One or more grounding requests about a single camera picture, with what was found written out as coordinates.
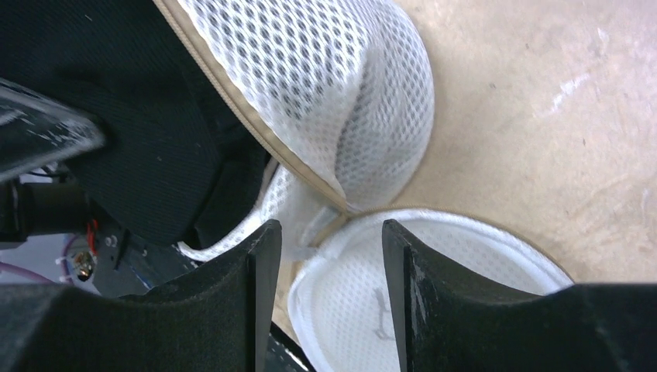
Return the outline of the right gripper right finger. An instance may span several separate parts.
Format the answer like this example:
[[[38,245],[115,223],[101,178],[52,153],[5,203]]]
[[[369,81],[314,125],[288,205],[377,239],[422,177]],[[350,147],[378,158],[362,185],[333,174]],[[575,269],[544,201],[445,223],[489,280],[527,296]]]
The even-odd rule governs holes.
[[[403,371],[656,369],[653,284],[575,284],[539,296],[469,270],[393,219],[382,244]]]

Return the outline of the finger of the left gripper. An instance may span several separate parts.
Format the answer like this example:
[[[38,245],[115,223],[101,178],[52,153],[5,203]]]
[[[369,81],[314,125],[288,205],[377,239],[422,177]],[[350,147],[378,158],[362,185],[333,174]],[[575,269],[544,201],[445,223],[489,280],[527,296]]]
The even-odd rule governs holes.
[[[1,79],[1,181],[99,149],[92,115]]]

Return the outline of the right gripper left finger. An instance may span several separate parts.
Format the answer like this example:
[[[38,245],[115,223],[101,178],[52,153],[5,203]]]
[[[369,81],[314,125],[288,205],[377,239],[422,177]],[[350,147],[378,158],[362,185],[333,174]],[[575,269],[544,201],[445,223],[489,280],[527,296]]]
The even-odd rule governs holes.
[[[1,288],[3,371],[262,371],[281,226],[142,295],[61,284]]]

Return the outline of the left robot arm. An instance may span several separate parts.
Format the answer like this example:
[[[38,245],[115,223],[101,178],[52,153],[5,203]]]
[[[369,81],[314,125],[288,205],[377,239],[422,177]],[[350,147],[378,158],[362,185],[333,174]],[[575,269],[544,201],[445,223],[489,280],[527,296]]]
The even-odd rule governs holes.
[[[110,240],[104,261],[118,269],[134,233],[78,184],[78,173],[47,173],[50,183],[24,183],[21,176],[51,163],[93,160],[119,144],[121,113],[101,105],[86,112],[11,81],[1,81],[1,242],[31,236],[78,233],[87,240],[90,262],[63,252],[64,269],[92,276],[102,237]]]

